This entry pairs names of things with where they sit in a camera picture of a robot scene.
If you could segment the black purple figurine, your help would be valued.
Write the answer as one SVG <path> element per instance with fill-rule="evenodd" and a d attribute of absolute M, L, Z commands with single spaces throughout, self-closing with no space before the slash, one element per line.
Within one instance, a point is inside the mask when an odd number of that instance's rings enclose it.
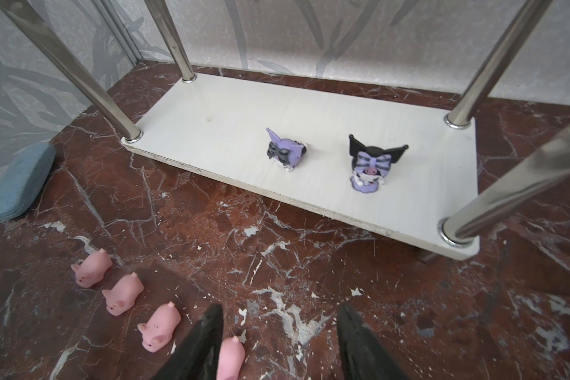
<path fill-rule="evenodd" d="M 389 174 L 391 166 L 398 163 L 409 146 L 383 149 L 365 146 L 354 135 L 349 138 L 349 154 L 351 161 L 351 186 L 354 190 L 369 194 L 379 190 L 380 185 Z"/>

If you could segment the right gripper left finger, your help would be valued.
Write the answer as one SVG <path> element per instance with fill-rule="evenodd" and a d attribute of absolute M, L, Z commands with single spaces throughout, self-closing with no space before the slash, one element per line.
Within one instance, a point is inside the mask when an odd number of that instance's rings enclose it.
<path fill-rule="evenodd" d="M 193 326 L 154 380 L 217 379 L 223 338 L 223 307 L 214 303 Z"/>

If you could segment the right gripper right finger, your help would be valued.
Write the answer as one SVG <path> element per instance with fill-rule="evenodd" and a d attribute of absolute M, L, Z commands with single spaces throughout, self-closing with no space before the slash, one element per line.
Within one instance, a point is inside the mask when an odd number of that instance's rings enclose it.
<path fill-rule="evenodd" d="M 350 304 L 340 305 L 337 336 L 344 379 L 408 379 Z"/>

